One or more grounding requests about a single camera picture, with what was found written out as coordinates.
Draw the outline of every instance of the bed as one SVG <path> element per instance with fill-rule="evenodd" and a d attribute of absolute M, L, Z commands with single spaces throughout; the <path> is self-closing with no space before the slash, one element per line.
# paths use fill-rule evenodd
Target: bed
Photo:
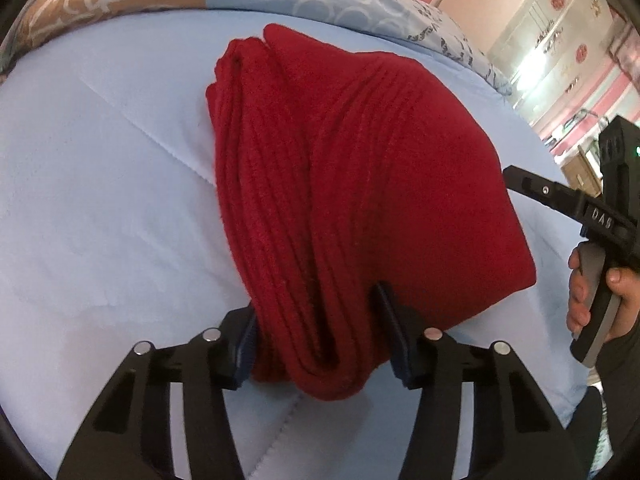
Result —
<path fill-rule="evenodd" d="M 563 180 L 500 94 L 506 87 L 497 72 L 481 75 L 484 68 L 463 66 L 440 49 L 351 25 L 218 7 L 99 20 L 19 56 L 16 49 L 5 65 L 0 404 L 51 477 L 136 341 L 180 344 L 249 301 L 220 221 L 204 101 L 231 39 L 281 23 L 345 50 L 412 57 L 465 105 L 503 167 Z M 571 357 L 564 326 L 566 258 L 578 227 L 523 197 L 511 199 L 538 282 L 449 333 L 476 346 L 510 342 L 567 425 L 588 373 Z M 290 384 L 249 383 L 226 403 L 247 478 L 383 480 L 398 474 L 418 396 L 383 365 L 363 392 L 344 401 L 319 402 Z M 457 478 L 468 471 L 472 405 L 467 389 Z M 179 406 L 174 388 L 176 422 Z M 175 430 L 172 439 L 176 473 L 186 479 L 184 436 Z"/>

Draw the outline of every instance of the red garment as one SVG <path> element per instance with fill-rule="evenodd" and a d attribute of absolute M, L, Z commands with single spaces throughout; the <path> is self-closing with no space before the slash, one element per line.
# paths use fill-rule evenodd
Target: red garment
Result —
<path fill-rule="evenodd" d="M 388 357 L 377 280 L 441 329 L 535 283 L 491 141 L 417 61 L 268 25 L 229 44 L 216 78 L 216 180 L 260 325 L 257 379 L 359 391 Z"/>

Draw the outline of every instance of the human hand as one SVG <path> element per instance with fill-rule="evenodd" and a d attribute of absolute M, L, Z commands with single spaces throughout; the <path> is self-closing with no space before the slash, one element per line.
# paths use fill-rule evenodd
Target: human hand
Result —
<path fill-rule="evenodd" d="M 566 325 L 574 335 L 578 335 L 590 321 L 591 313 L 584 304 L 589 296 L 589 283 L 580 273 L 580 254 L 577 248 L 569 257 L 569 268 L 573 272 L 569 278 L 569 313 Z M 640 276 L 631 269 L 609 269 L 607 285 L 622 301 L 605 342 L 628 334 L 635 325 L 640 312 Z"/>

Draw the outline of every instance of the device handle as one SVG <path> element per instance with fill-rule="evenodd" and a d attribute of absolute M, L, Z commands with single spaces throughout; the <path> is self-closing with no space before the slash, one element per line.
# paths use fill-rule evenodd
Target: device handle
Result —
<path fill-rule="evenodd" d="M 578 245 L 580 273 L 589 283 L 589 295 L 584 302 L 591 311 L 590 322 L 571 344 L 571 354 L 588 368 L 596 365 L 602 345 L 616 319 L 620 297 L 607 286 L 607 271 L 617 263 L 594 242 Z"/>

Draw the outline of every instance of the metal pin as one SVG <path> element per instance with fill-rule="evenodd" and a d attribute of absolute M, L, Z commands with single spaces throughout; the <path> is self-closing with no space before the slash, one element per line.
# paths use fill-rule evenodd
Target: metal pin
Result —
<path fill-rule="evenodd" d="M 137 355 L 144 355 L 151 350 L 151 343 L 149 341 L 138 341 L 133 347 L 133 351 Z"/>
<path fill-rule="evenodd" d="M 207 328 L 202 333 L 202 338 L 204 339 L 204 341 L 207 341 L 209 343 L 213 343 L 214 341 L 217 341 L 221 337 L 222 337 L 222 332 L 220 332 L 220 330 L 218 330 L 217 328 Z"/>
<path fill-rule="evenodd" d="M 504 341 L 498 341 L 494 345 L 494 350 L 497 354 L 508 355 L 511 352 L 511 347 Z"/>
<path fill-rule="evenodd" d="M 424 337 L 429 341 L 439 341 L 442 339 L 442 330 L 431 327 L 424 330 Z"/>

